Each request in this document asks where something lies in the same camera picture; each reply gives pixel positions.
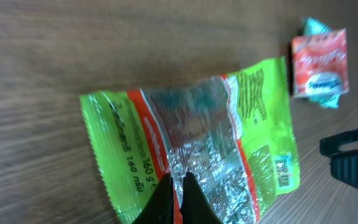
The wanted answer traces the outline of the red white small box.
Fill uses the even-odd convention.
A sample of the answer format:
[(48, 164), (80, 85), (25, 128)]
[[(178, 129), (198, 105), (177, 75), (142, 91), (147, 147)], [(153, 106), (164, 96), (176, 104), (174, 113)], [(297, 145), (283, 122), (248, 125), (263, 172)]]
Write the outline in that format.
[(295, 98), (349, 92), (345, 29), (295, 37), (291, 56)]

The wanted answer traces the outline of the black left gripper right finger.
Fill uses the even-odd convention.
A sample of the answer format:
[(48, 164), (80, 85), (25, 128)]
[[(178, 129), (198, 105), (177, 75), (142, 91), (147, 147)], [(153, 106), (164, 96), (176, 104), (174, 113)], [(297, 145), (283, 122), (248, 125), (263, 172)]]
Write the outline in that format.
[(183, 224), (222, 224), (209, 206), (193, 173), (186, 173), (183, 186), (183, 201), (180, 207)]

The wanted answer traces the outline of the light teal wipes packet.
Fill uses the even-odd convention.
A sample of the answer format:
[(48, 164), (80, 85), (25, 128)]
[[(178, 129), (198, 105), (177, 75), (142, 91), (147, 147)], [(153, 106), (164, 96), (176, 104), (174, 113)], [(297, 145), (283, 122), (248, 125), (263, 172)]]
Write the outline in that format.
[[(303, 20), (303, 35), (325, 34), (332, 31), (330, 27), (317, 19), (307, 17)], [(309, 101), (318, 103), (322, 108), (338, 109), (340, 95), (311, 96)]]

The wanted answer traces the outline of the green gummy candy bag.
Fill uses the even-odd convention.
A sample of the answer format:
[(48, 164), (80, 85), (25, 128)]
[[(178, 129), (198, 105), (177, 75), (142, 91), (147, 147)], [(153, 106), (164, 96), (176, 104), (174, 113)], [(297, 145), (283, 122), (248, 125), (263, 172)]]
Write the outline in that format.
[(80, 105), (122, 223), (143, 211), (164, 174), (178, 208), (193, 173), (223, 223), (257, 223), (300, 185), (283, 57), (176, 88), (88, 93)]

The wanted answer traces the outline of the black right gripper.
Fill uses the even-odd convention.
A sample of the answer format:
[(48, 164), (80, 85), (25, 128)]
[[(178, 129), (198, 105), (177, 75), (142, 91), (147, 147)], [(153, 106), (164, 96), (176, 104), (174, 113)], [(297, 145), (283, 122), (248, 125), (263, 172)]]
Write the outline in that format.
[(319, 141), (320, 153), (330, 158), (331, 175), (358, 189), (358, 149), (342, 151), (340, 147), (358, 141), (358, 129), (345, 131)]

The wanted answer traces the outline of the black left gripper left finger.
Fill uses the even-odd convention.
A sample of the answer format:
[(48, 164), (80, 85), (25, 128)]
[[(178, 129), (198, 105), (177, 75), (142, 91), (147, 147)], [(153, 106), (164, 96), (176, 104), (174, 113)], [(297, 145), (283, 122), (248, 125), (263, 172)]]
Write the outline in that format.
[(145, 208), (132, 224), (174, 224), (173, 179), (166, 173), (160, 179)]

